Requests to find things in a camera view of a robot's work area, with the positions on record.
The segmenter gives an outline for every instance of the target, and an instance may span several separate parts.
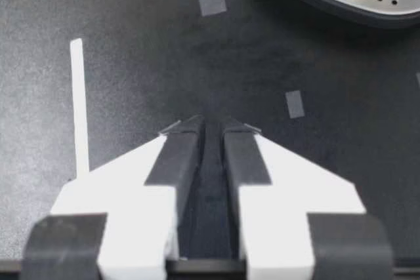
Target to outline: small square marker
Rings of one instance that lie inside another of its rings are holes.
[[[224,0],[198,0],[202,16],[211,16],[225,12],[226,3]]]
[[[290,118],[299,118],[305,116],[303,109],[302,96],[299,90],[286,93],[287,107],[289,108]]]

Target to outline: black mat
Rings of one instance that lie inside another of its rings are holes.
[[[420,32],[357,26],[298,0],[0,0],[0,258],[75,173],[69,41],[85,47],[92,168],[202,113],[232,115],[356,183],[399,257],[420,256]],[[300,90],[305,117],[284,93]],[[230,256],[216,138],[191,257]]]

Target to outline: white rod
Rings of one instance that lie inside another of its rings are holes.
[[[83,43],[81,39],[74,39],[70,42],[70,56],[72,59],[76,177],[82,177],[89,174],[89,143],[87,137],[85,67],[83,65]]]

